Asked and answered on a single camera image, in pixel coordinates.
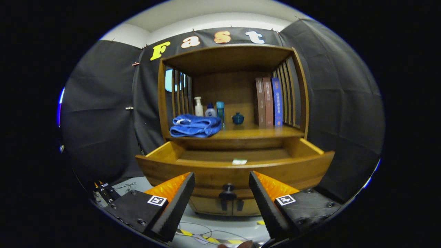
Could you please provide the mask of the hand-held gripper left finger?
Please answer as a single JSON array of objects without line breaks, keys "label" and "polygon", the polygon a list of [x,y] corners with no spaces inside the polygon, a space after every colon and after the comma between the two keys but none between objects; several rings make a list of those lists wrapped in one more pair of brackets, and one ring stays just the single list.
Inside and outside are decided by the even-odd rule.
[{"label": "hand-held gripper left finger", "polygon": [[137,232],[170,242],[174,239],[194,187],[194,173],[187,172],[145,192],[132,190],[104,209]]}]

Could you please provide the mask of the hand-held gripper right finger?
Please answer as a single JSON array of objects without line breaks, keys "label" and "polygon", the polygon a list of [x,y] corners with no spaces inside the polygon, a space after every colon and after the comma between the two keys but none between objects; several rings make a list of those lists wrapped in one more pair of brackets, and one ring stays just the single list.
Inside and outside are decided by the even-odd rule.
[{"label": "hand-held gripper right finger", "polygon": [[249,188],[270,238],[277,241],[309,232],[342,207],[313,188],[298,190],[257,171],[249,174]]}]

